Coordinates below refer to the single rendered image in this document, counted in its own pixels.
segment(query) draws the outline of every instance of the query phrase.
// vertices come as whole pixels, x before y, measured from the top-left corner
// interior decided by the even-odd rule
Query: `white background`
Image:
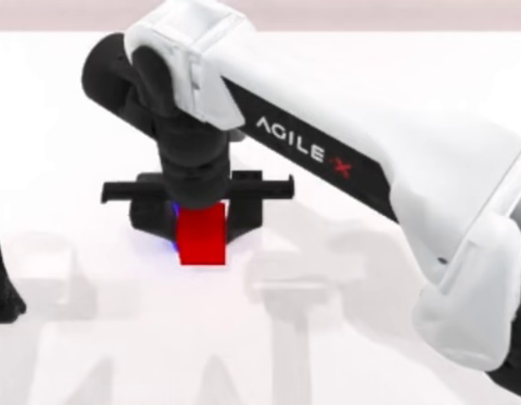
[[[423,278],[397,226],[252,141],[234,168],[292,173],[297,196],[225,268],[180,267],[125,203],[99,205],[104,181],[158,168],[83,95],[103,35],[0,34],[0,232],[29,305],[0,327],[0,405],[520,403],[412,331]],[[341,91],[521,132],[521,35],[263,35]]]

